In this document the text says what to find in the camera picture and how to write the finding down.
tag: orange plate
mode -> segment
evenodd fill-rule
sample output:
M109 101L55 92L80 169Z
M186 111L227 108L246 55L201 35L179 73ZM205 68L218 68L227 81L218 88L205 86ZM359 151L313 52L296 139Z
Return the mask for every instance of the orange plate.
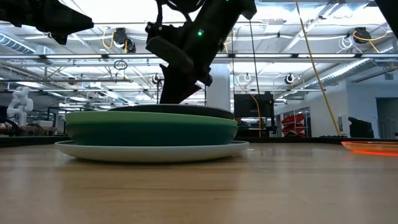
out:
M382 156L398 156L398 142L342 142L353 152Z

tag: green plate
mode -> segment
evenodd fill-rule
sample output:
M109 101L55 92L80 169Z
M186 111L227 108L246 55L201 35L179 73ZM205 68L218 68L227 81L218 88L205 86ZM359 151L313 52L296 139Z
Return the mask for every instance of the green plate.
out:
M69 136L85 146L211 146L229 144L236 125L188 123L72 123Z
M151 113L151 112L124 112L124 111L84 111L67 113L68 124L73 123L111 123L111 122L153 122L153 123L206 123L229 124L238 123L232 119L213 118L208 116Z

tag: white robot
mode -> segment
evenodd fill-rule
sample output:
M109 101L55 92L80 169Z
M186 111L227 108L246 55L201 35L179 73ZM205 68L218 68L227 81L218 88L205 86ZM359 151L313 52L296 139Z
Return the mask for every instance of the white robot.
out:
M29 92L29 87L18 87L17 91L12 93L12 101L7 109L7 117L12 118L15 114L18 115L18 126L20 127L26 125L26 112L33 110L33 100L27 96Z

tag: table surface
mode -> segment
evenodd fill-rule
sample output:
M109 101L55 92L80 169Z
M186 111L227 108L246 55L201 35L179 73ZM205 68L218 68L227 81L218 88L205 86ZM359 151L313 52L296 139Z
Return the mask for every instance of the table surface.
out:
M0 149L0 223L398 223L398 157L328 144L251 144L187 164Z

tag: black monitor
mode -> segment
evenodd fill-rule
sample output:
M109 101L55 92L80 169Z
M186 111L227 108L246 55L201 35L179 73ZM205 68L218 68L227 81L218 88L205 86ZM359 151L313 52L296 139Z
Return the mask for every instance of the black monitor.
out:
M274 96L270 93L253 95L259 104L260 117L274 117ZM234 114L236 118L256 118L259 116L257 104L248 94L234 95Z

